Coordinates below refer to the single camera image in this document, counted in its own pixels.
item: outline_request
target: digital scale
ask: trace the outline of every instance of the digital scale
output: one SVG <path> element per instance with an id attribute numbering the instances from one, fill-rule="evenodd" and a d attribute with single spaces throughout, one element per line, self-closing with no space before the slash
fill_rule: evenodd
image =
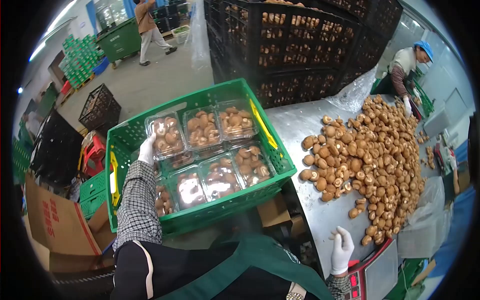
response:
<path id="1" fill-rule="evenodd" d="M 350 267 L 348 279 L 351 289 L 344 300 L 382 300 L 398 281 L 396 240 L 388 239 L 377 252 Z"/>

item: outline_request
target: sneaker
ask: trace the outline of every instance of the sneaker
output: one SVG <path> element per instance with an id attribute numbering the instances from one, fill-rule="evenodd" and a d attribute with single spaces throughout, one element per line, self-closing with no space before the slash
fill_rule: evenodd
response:
<path id="1" fill-rule="evenodd" d="M 166 52 L 165 54 L 168 55 L 168 54 L 173 53 L 173 52 L 175 52 L 175 51 L 177 51 L 177 47 L 173 46 L 173 47 L 170 48 L 170 50 L 169 50 L 168 52 Z"/>

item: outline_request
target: metal sorting table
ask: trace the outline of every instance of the metal sorting table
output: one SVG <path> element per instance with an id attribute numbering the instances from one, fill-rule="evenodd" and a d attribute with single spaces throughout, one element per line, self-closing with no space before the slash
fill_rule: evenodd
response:
<path id="1" fill-rule="evenodd" d="M 390 105 L 395 103 L 394 98 L 390 95 L 382 95 L 382 98 Z M 371 221 L 368 219 L 368 213 L 365 212 L 359 214 L 355 219 L 348 217 L 348 211 L 355 207 L 355 200 L 363 198 L 363 196 L 354 190 L 350 194 L 343 194 L 338 199 L 334 198 L 329 202 L 322 202 L 320 200 L 322 194 L 317 191 L 313 182 L 305 182 L 298 177 L 302 170 L 311 168 L 302 161 L 305 155 L 311 152 L 303 149 L 301 142 L 308 135 L 322 133 L 324 125 L 322 117 L 328 115 L 336 119 L 340 116 L 346 123 L 348 118 L 356 118 L 360 111 L 356 113 L 348 112 L 335 107 L 326 100 L 318 100 L 269 108 L 265 112 L 297 167 L 298 172 L 292 177 L 292 181 L 318 252 L 324 278 L 327 278 L 330 274 L 330 259 L 333 250 L 333 241 L 329 240 L 328 237 L 331 235 L 330 231 L 334 230 L 336 226 L 345 228 L 352 236 L 355 250 L 350 259 L 363 261 L 376 247 L 373 242 L 367 246 L 361 245 L 361 239 L 365 236 L 365 229 L 371 224 Z M 425 147 L 430 143 L 419 145 L 420 157 L 426 157 Z"/>

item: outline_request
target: checkered shirt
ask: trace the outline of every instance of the checkered shirt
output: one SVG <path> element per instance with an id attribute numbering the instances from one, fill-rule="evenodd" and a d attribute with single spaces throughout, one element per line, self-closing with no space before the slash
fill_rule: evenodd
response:
<path id="1" fill-rule="evenodd" d="M 335 300 L 343 300 L 343 295 L 350 292 L 348 275 L 345 277 L 333 277 L 333 275 L 330 275 L 325 284 Z"/>
<path id="2" fill-rule="evenodd" d="M 117 239 L 113 243 L 113 251 L 130 240 L 162 244 L 162 227 L 155 209 L 153 166 L 140 160 L 130 165 L 117 219 Z"/>

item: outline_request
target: fluorescent light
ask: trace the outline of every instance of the fluorescent light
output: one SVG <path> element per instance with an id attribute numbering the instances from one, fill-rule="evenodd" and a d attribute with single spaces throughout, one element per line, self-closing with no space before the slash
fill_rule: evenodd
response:
<path id="1" fill-rule="evenodd" d="M 55 29 L 55 26 L 57 26 L 57 23 L 60 21 L 60 19 L 67 13 L 67 11 L 72 8 L 72 6 L 77 2 L 77 0 L 73 0 L 72 2 L 68 3 L 68 5 L 60 12 L 60 14 L 53 20 L 52 25 L 47 29 L 47 32 L 45 32 L 45 36 L 49 34 L 53 29 Z"/>
<path id="2" fill-rule="evenodd" d="M 32 56 L 30 56 L 30 59 L 29 59 L 28 61 L 32 61 L 32 59 L 40 52 L 41 49 L 43 49 L 43 47 L 45 47 L 45 42 L 41 43 L 41 44 L 35 49 L 35 51 L 33 51 Z"/>

